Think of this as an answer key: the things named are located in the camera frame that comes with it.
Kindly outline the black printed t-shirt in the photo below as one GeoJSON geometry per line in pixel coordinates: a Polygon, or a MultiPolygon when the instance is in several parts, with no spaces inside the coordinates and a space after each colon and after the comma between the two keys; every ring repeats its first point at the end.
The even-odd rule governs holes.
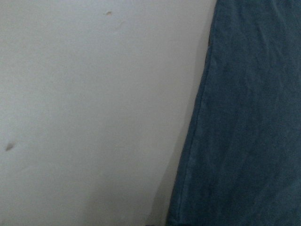
{"type": "Polygon", "coordinates": [[[301,223],[301,3],[219,0],[168,226],[301,223]]]}

